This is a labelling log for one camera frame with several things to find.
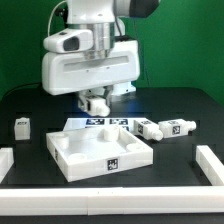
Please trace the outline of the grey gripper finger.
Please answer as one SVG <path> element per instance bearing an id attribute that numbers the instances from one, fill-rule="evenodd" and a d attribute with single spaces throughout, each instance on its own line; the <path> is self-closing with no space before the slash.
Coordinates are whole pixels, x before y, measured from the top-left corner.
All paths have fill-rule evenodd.
<path id="1" fill-rule="evenodd" d="M 78 92 L 78 107 L 84 112 L 88 110 L 87 93 L 85 91 Z"/>
<path id="2" fill-rule="evenodd" d="M 103 89 L 104 89 L 103 98 L 106 100 L 106 104 L 108 104 L 111 94 L 111 88 L 110 86 L 104 86 Z"/>

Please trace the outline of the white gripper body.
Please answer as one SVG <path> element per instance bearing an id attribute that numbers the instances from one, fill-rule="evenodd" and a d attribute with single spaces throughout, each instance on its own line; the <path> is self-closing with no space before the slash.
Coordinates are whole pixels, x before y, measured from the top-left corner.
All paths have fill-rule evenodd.
<path id="1" fill-rule="evenodd" d="M 93 32 L 65 29 L 44 39 L 43 89 L 51 95 L 134 81 L 139 77 L 138 44 L 116 42 L 109 55 L 91 57 Z"/>

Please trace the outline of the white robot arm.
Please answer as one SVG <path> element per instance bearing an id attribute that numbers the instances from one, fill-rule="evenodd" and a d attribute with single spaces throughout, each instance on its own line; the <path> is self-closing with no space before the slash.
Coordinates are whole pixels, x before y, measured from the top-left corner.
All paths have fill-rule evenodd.
<path id="1" fill-rule="evenodd" d="M 78 94 L 91 116 L 110 113 L 112 95 L 131 89 L 140 75 L 138 42 L 120 17 L 146 18 L 160 0 L 65 0 L 67 28 L 44 39 L 42 86 L 51 95 Z"/>

